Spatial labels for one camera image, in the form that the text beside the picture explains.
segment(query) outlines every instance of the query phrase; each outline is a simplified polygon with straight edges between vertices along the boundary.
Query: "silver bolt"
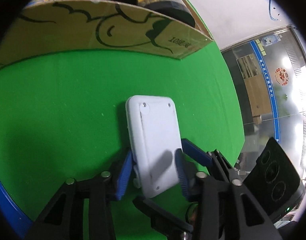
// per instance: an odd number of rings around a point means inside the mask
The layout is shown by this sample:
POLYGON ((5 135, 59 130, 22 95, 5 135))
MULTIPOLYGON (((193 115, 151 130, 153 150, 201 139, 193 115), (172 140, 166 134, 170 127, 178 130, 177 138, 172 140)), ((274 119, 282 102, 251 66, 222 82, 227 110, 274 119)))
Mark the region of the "silver bolt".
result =
POLYGON ((75 182, 75 179, 74 179, 74 178, 68 178, 68 179, 66 179, 66 184, 67 184, 67 185, 72 185, 72 184, 74 184, 74 182, 75 182))
POLYGON ((235 185, 235 186, 241 186, 242 182, 239 179, 233 179, 232 184, 235 185))
POLYGON ((207 174, 203 171, 199 171, 199 172, 196 173, 196 176, 200 179, 203 179, 203 178, 207 177, 207 174))
POLYGON ((181 240, 188 240, 189 239, 189 234, 187 232, 183 232, 181 234, 181 240))
POLYGON ((111 176, 111 173, 109 171, 103 171, 101 172, 101 177, 103 178, 108 178, 109 176, 111 176))

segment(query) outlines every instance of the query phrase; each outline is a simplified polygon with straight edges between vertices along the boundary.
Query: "white handheld device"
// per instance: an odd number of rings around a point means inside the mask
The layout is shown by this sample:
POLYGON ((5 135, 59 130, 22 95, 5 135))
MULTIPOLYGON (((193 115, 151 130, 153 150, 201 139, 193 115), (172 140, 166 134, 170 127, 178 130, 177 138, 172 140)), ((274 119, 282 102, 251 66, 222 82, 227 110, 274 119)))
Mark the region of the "white handheld device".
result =
POLYGON ((174 154, 182 145, 175 104, 168 97, 133 96, 125 108, 136 162, 134 184, 152 198, 179 182, 174 154))

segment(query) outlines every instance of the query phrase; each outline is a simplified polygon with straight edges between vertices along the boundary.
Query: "green table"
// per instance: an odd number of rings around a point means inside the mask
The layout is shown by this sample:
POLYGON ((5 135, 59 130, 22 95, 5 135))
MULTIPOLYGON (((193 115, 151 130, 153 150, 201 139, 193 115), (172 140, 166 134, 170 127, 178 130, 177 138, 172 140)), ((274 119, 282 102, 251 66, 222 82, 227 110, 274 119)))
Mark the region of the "green table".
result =
MULTIPOLYGON (((112 50, 32 58, 0 70, 0 180, 32 220, 66 178, 91 178, 125 154, 125 101, 133 95, 172 98, 181 137, 235 162, 242 119, 214 42, 183 60, 112 50)), ((112 204, 117 238, 165 239, 133 206, 139 193, 130 184, 112 204)), ((179 186, 155 201, 184 219, 179 186)))

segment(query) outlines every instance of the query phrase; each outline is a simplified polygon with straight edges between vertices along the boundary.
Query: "blue stripe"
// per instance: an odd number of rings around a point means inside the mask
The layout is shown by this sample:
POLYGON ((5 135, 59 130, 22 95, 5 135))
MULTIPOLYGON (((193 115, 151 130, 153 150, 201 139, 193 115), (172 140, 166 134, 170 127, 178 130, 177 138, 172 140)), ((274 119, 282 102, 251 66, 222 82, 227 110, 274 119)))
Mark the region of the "blue stripe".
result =
POLYGON ((16 234, 23 239, 32 225, 23 211, 15 204, 0 182, 0 210, 16 234))
POLYGON ((272 17, 272 14, 271 14, 271 1, 272 1, 272 0, 268 0, 268 12, 269 12, 269 14, 270 14, 270 18, 271 18, 271 20, 273 20, 273 21, 278 21, 278 19, 275 19, 275 18, 272 17))
POLYGON ((270 100, 271 100, 271 107, 272 107, 272 113, 273 113, 273 118, 274 118, 275 140, 278 143, 280 143, 280 125, 279 125, 279 121, 278 121, 277 104, 276 104, 276 100, 275 100, 275 94, 274 94, 272 81, 271 81, 270 75, 267 71, 265 61, 262 58, 262 54, 261 54, 260 50, 258 49, 256 42, 251 41, 250 44, 251 44, 251 46, 252 46, 252 48, 255 52, 258 63, 261 66, 261 70, 262 70, 262 73, 264 75, 267 91, 268 91, 268 94, 269 94, 269 97, 270 97, 270 100))

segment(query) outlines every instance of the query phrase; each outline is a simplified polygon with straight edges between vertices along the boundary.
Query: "round sticker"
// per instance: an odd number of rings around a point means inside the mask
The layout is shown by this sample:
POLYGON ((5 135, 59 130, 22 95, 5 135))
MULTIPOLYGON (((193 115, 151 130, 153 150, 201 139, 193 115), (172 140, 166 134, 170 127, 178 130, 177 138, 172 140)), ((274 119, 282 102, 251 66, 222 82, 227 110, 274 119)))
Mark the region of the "round sticker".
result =
POLYGON ((285 68, 277 68, 275 70, 275 79, 277 83, 282 86, 286 86, 289 82, 288 73, 285 68))

